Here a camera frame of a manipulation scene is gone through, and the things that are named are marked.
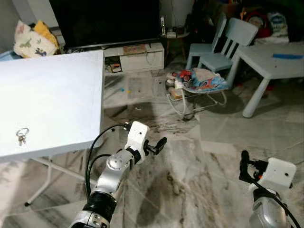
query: television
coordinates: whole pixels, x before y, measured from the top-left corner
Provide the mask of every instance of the television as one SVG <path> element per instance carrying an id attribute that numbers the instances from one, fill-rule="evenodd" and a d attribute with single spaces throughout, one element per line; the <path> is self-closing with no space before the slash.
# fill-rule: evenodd
<path id="1" fill-rule="evenodd" d="M 159 0 L 50 0 L 66 46 L 94 47 L 156 39 Z"/>

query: white tv stand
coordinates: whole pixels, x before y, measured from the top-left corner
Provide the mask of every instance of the white tv stand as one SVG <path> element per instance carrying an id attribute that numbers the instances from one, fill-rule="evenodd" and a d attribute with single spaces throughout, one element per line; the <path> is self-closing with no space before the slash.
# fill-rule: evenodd
<path id="1" fill-rule="evenodd" d="M 104 57 L 119 56 L 122 67 L 121 72 L 109 73 L 105 70 L 106 76 L 121 75 L 141 71 L 159 70 L 164 67 L 164 48 L 161 43 L 145 44 L 146 53 L 124 55 L 123 47 L 114 47 L 104 50 Z"/>

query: folding table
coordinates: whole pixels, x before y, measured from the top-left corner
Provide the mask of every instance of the folding table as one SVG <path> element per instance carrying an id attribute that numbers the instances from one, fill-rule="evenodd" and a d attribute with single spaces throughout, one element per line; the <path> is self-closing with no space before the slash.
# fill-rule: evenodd
<path id="1" fill-rule="evenodd" d="M 91 51 L 0 62 L 0 162 L 31 158 L 48 166 L 26 206 L 50 184 L 52 169 L 84 180 L 52 156 L 85 150 L 100 133 L 103 59 L 103 51 Z M 16 132 L 25 127 L 20 146 Z"/>

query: keys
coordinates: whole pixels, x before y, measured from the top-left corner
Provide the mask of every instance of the keys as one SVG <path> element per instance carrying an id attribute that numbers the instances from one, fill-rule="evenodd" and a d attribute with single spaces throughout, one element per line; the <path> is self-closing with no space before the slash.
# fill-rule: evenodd
<path id="1" fill-rule="evenodd" d="M 18 141 L 19 141 L 19 146 L 22 146 L 22 143 L 27 143 L 25 141 L 25 135 L 23 134 L 18 135 Z"/>
<path id="2" fill-rule="evenodd" d="M 27 133 L 29 133 L 29 129 L 27 127 L 21 128 L 19 131 L 16 132 L 19 141 L 19 146 L 22 146 L 22 143 L 27 143 L 25 141 Z"/>

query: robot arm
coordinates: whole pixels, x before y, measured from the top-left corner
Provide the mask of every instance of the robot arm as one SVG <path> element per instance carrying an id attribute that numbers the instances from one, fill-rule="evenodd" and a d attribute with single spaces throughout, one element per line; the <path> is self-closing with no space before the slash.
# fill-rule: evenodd
<path id="1" fill-rule="evenodd" d="M 247 172 L 248 165 L 254 166 L 256 172 L 252 178 Z M 279 204 L 279 193 L 292 186 L 296 166 L 290 162 L 269 158 L 268 162 L 249 160 L 247 151 L 242 152 L 239 179 L 250 183 L 249 191 L 253 193 L 253 214 L 249 219 L 252 228 L 288 228 L 286 207 Z"/>
<path id="2" fill-rule="evenodd" d="M 133 122 L 124 149 L 110 156 L 83 210 L 78 213 L 70 228 L 109 228 L 124 182 L 131 169 L 142 163 L 149 152 L 158 154 L 167 142 L 162 138 L 155 147 L 146 140 L 149 127 Z"/>

